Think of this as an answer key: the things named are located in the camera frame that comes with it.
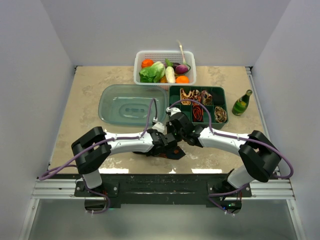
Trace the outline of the dark floral orange tie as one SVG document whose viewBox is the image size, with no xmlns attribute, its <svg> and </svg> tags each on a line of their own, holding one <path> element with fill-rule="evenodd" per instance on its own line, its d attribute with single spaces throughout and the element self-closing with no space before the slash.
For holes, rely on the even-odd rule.
<svg viewBox="0 0 320 240">
<path fill-rule="evenodd" d="M 144 155 L 147 157 L 160 157 L 170 160 L 179 160 L 186 155 L 185 152 L 179 146 L 175 146 L 169 149 L 151 149 L 148 152 L 133 151 L 133 153 L 138 155 Z"/>
</svg>

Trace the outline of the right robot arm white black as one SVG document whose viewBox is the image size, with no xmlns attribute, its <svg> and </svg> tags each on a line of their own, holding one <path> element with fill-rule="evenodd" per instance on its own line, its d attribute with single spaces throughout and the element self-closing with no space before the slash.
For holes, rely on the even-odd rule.
<svg viewBox="0 0 320 240">
<path fill-rule="evenodd" d="M 239 156 L 243 165 L 232 170 L 223 183 L 223 192 L 235 196 L 241 187 L 257 180 L 266 183 L 281 158 L 276 148 L 257 130 L 251 134 L 236 134 L 216 130 L 203 124 L 194 125 L 188 117 L 177 108 L 168 108 L 167 130 L 174 133 L 181 141 L 200 148 L 214 148 Z"/>
</svg>

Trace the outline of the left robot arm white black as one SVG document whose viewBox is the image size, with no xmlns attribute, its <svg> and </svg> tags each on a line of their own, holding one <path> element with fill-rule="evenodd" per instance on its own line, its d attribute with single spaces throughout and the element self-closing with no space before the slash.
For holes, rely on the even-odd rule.
<svg viewBox="0 0 320 240">
<path fill-rule="evenodd" d="M 92 196 L 99 196 L 104 190 L 99 168 L 109 156 L 133 152 L 156 157 L 177 146 L 172 133 L 163 134 L 153 128 L 125 134 L 103 132 L 99 126 L 73 142 L 71 149 L 78 173 L 86 182 L 86 191 Z"/>
</svg>

